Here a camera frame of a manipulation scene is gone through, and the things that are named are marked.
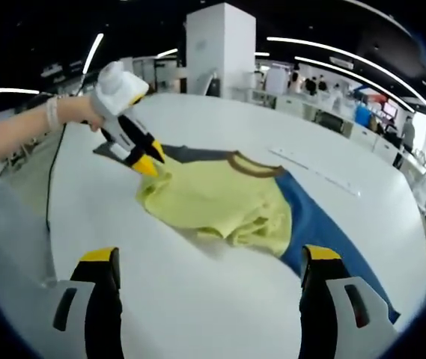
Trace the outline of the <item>person's left hand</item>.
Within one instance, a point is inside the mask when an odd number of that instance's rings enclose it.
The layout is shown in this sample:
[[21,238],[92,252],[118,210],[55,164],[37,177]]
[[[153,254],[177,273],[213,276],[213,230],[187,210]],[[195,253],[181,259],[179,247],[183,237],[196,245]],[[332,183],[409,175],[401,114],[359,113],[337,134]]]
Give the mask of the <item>person's left hand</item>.
[[58,121],[67,123],[87,123],[93,132],[103,126],[103,118],[94,110],[91,98],[86,96],[70,96],[57,101]]

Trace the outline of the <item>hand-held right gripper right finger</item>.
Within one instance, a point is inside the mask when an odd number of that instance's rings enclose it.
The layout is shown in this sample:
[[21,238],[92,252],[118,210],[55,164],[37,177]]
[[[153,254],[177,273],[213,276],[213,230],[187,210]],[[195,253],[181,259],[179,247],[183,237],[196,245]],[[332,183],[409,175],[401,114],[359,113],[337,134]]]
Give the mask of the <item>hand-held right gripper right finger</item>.
[[329,248],[302,248],[300,358],[378,358],[397,339],[384,299]]

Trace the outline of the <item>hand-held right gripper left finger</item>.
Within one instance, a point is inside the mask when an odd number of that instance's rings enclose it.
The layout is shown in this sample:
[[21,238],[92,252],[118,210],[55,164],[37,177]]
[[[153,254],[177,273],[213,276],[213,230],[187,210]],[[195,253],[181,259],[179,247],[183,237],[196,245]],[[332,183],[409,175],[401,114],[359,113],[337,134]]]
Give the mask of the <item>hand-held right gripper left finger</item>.
[[122,358],[119,248],[89,251],[68,280],[27,289],[20,324],[36,358]]

